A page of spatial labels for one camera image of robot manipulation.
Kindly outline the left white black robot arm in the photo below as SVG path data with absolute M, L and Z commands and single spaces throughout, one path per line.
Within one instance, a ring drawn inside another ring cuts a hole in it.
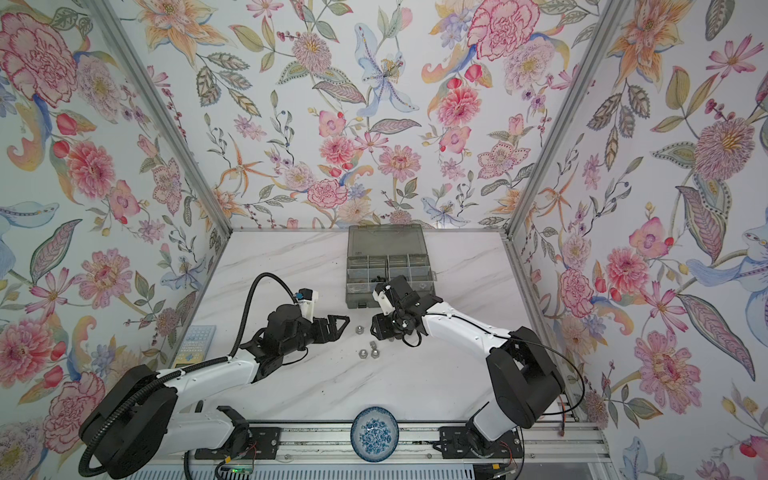
M 197 406 L 265 379 L 287 355 L 339 340 L 350 323 L 342 315 L 308 319 L 309 309 L 308 303 L 279 306 L 266 327 L 222 357 L 162 371 L 131 368 L 79 429 L 85 445 L 79 475 L 122 479 L 157 455 L 199 449 L 220 451 L 228 460 L 245 455 L 257 442 L 249 421 L 232 406 Z

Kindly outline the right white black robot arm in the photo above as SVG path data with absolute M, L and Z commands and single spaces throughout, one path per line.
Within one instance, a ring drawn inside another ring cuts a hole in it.
M 468 420 L 465 437 L 487 447 L 516 428 L 530 428 L 565 392 L 565 381 L 546 345 L 528 327 L 512 332 L 464 314 L 434 294 L 419 294 L 404 276 L 378 284 L 372 318 L 379 340 L 427 336 L 478 356 L 487 366 L 493 399 Z

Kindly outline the grey compartment organizer box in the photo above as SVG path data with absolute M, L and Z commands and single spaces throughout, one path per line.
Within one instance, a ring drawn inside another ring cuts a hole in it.
M 435 293 L 435 274 L 418 224 L 352 226 L 348 231 L 345 301 L 350 309 L 376 308 L 380 283 L 404 276 L 419 294 Z

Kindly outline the blue patterned ceramic plate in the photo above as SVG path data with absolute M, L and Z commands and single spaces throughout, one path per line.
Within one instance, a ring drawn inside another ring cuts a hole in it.
M 391 412 L 379 406 L 361 411 L 350 429 L 350 443 L 355 454 L 369 463 L 380 463 L 395 452 L 399 425 Z

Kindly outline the yellow grey calculator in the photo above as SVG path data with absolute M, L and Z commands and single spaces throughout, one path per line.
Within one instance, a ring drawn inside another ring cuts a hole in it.
M 215 332 L 216 327 L 214 325 L 190 326 L 177 351 L 173 367 L 182 368 L 204 361 Z

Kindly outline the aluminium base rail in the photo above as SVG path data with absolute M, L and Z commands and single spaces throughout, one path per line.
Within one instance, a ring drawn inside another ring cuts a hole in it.
M 439 429 L 447 422 L 399 423 L 399 440 L 387 464 L 447 463 L 449 460 L 437 449 L 442 444 Z M 232 465 L 293 466 L 309 464 L 359 464 L 366 466 L 351 443 L 350 422 L 260 422 L 255 428 L 278 428 L 276 440 L 258 440 L 256 458 L 242 457 Z M 557 421 L 552 417 L 524 429 L 519 438 L 507 440 L 506 445 L 524 454 L 522 460 L 510 459 L 502 450 L 487 458 L 465 456 L 456 462 L 516 466 L 520 463 L 606 463 L 609 448 L 600 430 L 590 423 Z

